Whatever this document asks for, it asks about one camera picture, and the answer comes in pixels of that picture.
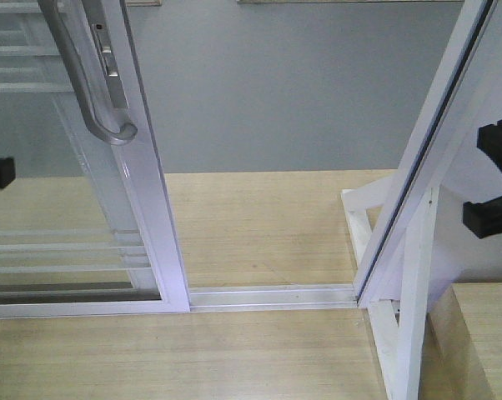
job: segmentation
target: white support leg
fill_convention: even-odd
[[[428,190],[407,227],[394,400],[418,398],[438,188]]]
[[[341,192],[345,220],[357,266],[362,260],[372,232],[366,210],[384,203],[393,178],[392,174],[357,189],[344,189]]]
[[[388,400],[392,400],[398,346],[398,323],[395,319],[394,306],[390,300],[371,302],[368,305],[368,315],[386,395]]]

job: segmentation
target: gray wall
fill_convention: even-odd
[[[396,168],[460,7],[130,8],[165,171]]]

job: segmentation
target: white door frame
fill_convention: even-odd
[[[390,185],[381,216],[359,265],[354,289],[359,305],[375,301],[383,285],[387,266],[394,258],[410,219],[429,188],[438,187],[466,133],[471,132],[474,116],[502,68],[502,17],[498,37],[486,37],[484,30],[493,13],[502,15],[502,0],[466,0],[414,125],[398,171]],[[470,40],[472,37],[483,41]],[[497,57],[478,57],[474,53]],[[468,70],[469,85],[459,98]],[[453,117],[449,117],[450,108]]]
[[[108,31],[113,44],[113,52],[123,78],[123,89],[128,100],[127,115],[138,128],[137,136],[132,142],[123,146],[112,146],[112,151],[162,299],[158,301],[4,304],[0,305],[0,318],[169,313],[190,310],[188,285],[169,204],[168,190],[163,179],[160,156],[148,115],[125,3],[117,0],[102,0],[102,5],[110,27]],[[68,17],[71,34],[73,37],[82,39],[77,42],[78,48],[86,48],[88,53],[94,53],[90,48],[92,44],[88,36],[88,26],[82,19],[81,2],[70,2],[67,6],[68,15],[71,16]],[[99,67],[97,59],[89,59],[88,63],[91,63],[85,67],[88,71],[97,70]],[[99,84],[101,87],[96,87],[94,90],[96,98],[100,96],[100,93],[106,96],[104,82]],[[66,114],[64,108],[67,104],[61,102],[59,98],[55,99],[55,103],[64,119],[64,114]],[[103,123],[111,127],[115,122],[111,117],[111,110],[106,107],[109,101],[103,97],[100,103],[98,104],[101,106],[98,109],[99,117]],[[78,128],[85,129],[78,117],[70,117],[64,122],[73,136]]]

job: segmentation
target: door handle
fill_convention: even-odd
[[[129,143],[138,132],[133,123],[125,122],[119,128],[119,132],[113,132],[106,128],[98,118],[83,63],[73,44],[68,27],[58,11],[58,0],[38,0],[38,5],[62,56],[88,131],[108,144],[124,145]]]

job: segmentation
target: white wooden frame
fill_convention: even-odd
[[[495,16],[498,25],[487,30]],[[501,68],[502,0],[467,0],[389,187],[382,217],[367,243],[352,237],[354,248],[364,250],[354,286],[360,307],[369,310],[389,399],[418,397],[438,187],[464,136],[478,128],[474,117]],[[466,87],[462,92],[460,85]],[[352,224],[360,226],[356,218],[361,214],[349,197],[375,194],[370,189],[344,194]],[[381,296],[390,280],[401,284],[399,325],[391,300]]]

